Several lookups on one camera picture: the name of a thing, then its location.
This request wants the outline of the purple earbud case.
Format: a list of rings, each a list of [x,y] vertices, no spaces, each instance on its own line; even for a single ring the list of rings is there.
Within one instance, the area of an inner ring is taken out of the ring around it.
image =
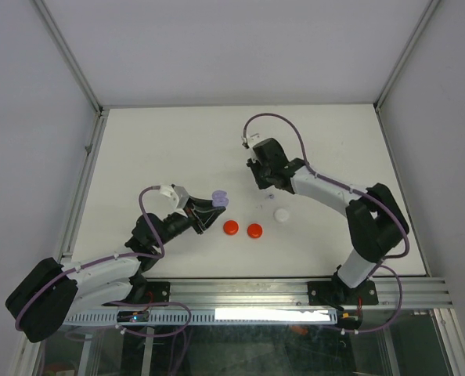
[[[227,193],[224,190],[216,190],[212,193],[212,206],[215,208],[227,207],[229,204],[229,199]]]

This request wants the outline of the orange earbud case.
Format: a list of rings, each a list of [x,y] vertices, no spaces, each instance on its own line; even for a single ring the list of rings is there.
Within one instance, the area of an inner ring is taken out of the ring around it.
[[[250,238],[252,239],[258,239],[262,236],[263,234],[263,228],[260,224],[258,223],[251,223],[247,227],[247,234]]]
[[[222,228],[224,233],[229,236],[237,234],[240,229],[238,222],[234,220],[225,221]]]

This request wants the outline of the white earbud case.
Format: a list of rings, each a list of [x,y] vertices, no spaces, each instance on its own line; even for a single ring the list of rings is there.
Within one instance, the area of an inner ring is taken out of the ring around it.
[[[284,208],[277,208],[273,213],[273,217],[278,223],[285,223],[290,218],[290,213]]]

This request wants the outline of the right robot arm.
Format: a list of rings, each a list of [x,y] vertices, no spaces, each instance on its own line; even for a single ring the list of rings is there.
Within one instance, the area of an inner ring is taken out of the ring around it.
[[[247,167],[259,189],[275,187],[311,198],[347,219],[353,249],[334,274],[332,293],[339,302],[357,298],[359,285],[401,241],[409,250],[409,225],[384,184],[358,189],[322,175],[304,159],[290,161],[273,138],[262,139],[255,134],[245,137],[243,146],[251,153]]]

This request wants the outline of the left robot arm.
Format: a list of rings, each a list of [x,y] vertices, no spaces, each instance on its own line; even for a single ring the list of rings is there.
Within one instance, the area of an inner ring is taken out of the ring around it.
[[[55,334],[63,322],[102,305],[152,308],[168,301],[159,283],[144,273],[165,256],[165,245],[187,230],[201,235],[225,212],[223,190],[211,198],[189,195],[180,186],[158,186],[173,211],[165,218],[143,211],[120,250],[91,261],[42,259],[5,301],[18,331],[32,343]]]

